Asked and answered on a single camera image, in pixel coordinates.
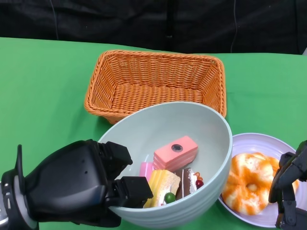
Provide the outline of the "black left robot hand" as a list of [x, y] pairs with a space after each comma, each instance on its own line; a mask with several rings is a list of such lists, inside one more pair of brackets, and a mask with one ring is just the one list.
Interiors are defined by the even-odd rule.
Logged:
[[38, 222], [72, 222], [114, 228], [111, 207], [142, 208], [153, 197], [145, 177], [121, 176], [132, 164], [125, 146], [81, 140], [45, 158], [25, 179], [30, 216]]

